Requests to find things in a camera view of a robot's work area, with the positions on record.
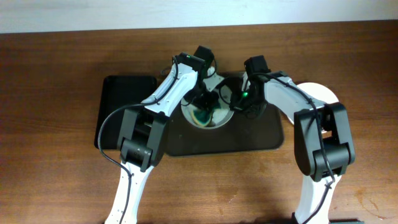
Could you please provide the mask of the green yellow sponge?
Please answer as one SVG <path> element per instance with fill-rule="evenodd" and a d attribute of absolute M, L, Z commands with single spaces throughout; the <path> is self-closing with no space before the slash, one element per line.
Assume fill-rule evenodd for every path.
<path fill-rule="evenodd" d="M 216 123 L 213 121 L 213 114 L 216 110 L 221 109 L 221 106 L 214 106 L 208 110 L 194 109 L 190 112 L 190 116 L 195 124 L 200 127 L 213 127 Z"/>

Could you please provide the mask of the grey-green plate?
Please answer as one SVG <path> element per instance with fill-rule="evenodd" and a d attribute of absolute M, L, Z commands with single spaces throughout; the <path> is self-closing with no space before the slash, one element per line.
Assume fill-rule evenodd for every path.
<path fill-rule="evenodd" d="M 216 110 L 213 114 L 213 121 L 216 123 L 213 127 L 200 127 L 195 124 L 190 116 L 190 112 L 194 109 L 199 109 L 196 106 L 188 103 L 186 100 L 181 100 L 181 110 L 183 117 L 192 125 L 200 129 L 216 129 L 224 126 L 234 115 L 234 112 L 229 108 L 229 102 L 231 98 L 232 91 L 227 86 L 218 87 L 224 77 L 217 74 L 216 68 L 211 66 L 208 70 L 208 76 L 203 81 L 209 91 L 214 91 L 219 95 L 218 102 L 214 106 L 221 106 L 221 109 Z"/>

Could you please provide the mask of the white plate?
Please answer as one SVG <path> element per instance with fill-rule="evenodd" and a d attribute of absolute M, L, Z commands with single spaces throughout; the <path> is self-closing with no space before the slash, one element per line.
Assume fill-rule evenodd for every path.
<path fill-rule="evenodd" d="M 314 82 L 305 82 L 295 86 L 301 92 L 306 94 L 308 98 L 316 101 L 322 101 L 324 104 L 332 104 L 339 102 L 337 96 L 326 86 Z M 294 113 L 302 109 L 311 109 L 312 107 L 308 101 L 296 90 L 291 89 L 287 86 L 284 87 L 289 95 L 289 106 L 293 106 L 289 109 L 290 114 L 286 114 L 289 121 L 294 124 Z"/>

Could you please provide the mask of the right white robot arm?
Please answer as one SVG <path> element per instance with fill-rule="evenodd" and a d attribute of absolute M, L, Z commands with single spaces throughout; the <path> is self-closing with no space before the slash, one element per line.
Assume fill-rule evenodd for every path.
<path fill-rule="evenodd" d="M 294 155 L 303 182 L 292 221 L 329 223 L 333 192 L 355 160 L 345 106 L 304 92 L 285 72 L 272 72 L 262 55 L 247 59 L 244 67 L 241 89 L 231 96 L 231 110 L 245 112 L 267 103 L 294 122 Z"/>

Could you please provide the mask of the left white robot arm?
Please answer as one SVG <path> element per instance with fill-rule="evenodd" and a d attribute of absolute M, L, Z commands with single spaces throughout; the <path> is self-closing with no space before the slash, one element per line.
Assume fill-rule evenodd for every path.
<path fill-rule="evenodd" d="M 206 91 L 204 80 L 214 60 L 213 52 L 203 46 L 192 55 L 173 56 L 169 74 L 149 97 L 124 105 L 104 119 L 102 128 L 116 113 L 123 113 L 117 141 L 121 160 L 112 160 L 121 176 L 106 223 L 137 222 L 146 181 L 164 155 L 169 119 L 182 99 L 193 100 Z"/>

